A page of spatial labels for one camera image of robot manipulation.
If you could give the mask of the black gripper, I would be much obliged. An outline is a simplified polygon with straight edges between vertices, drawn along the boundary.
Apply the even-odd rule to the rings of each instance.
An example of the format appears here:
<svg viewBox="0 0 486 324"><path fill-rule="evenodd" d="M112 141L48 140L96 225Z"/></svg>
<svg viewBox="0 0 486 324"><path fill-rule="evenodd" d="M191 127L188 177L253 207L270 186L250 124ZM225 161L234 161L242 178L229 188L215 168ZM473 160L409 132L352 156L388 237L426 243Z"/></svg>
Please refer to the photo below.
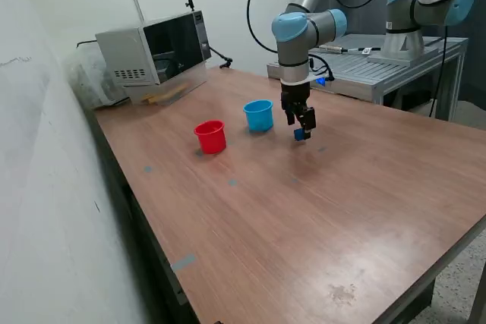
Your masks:
<svg viewBox="0 0 486 324"><path fill-rule="evenodd" d="M286 114L287 124L295 123L294 109L300 108L296 117L301 128L296 131L296 140L302 141L311 137L311 131L316 128L315 110L307 106L311 86L309 82L287 85L281 83L281 105Z"/></svg>

